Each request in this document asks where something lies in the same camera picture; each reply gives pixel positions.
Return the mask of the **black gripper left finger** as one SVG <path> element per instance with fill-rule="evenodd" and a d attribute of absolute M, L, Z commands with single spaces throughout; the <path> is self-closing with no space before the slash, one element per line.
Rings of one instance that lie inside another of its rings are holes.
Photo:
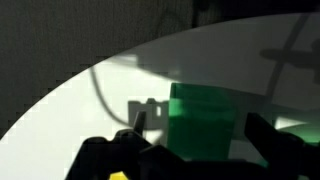
<path fill-rule="evenodd" d="M 145 121 L 146 121 L 146 112 L 145 111 L 139 111 L 136 114 L 136 118 L 135 118 L 134 125 L 133 125 L 133 130 L 137 134 L 139 134 L 139 135 L 143 134 Z"/>

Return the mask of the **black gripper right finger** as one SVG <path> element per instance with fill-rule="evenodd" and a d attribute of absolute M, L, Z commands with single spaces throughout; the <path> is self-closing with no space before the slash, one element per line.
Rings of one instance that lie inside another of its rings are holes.
<path fill-rule="evenodd" d="M 245 136 L 270 165 L 294 161 L 294 139 L 288 133 L 276 130 L 257 113 L 248 113 Z"/>

